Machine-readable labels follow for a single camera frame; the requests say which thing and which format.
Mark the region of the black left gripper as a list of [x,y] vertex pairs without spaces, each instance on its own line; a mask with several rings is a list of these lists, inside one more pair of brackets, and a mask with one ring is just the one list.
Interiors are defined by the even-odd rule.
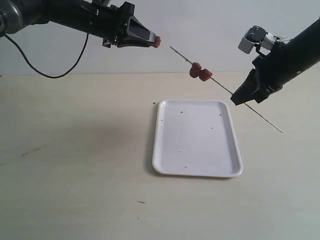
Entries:
[[135,5],[99,6],[85,0],[48,0],[49,21],[102,38],[104,45],[152,47],[156,34],[134,17]]

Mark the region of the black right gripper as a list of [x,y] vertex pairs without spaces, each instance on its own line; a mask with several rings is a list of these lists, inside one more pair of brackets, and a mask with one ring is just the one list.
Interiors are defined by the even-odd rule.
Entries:
[[320,61],[320,33],[302,32],[288,43],[277,43],[261,60],[254,60],[242,85],[230,100],[241,105],[255,100],[258,104]]

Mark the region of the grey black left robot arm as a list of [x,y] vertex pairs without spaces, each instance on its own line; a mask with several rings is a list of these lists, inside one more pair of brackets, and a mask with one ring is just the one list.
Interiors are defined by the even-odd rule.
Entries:
[[110,48],[159,47],[161,38],[136,17],[135,5],[107,0],[2,0],[0,32],[15,34],[27,26],[53,22],[99,37]]

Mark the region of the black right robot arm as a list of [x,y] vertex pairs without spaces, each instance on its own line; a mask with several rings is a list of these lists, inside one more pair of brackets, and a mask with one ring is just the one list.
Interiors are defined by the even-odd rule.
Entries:
[[320,21],[288,41],[254,25],[238,49],[246,54],[255,50],[258,56],[252,61],[254,68],[230,99],[237,106],[249,101],[261,103],[320,61]]

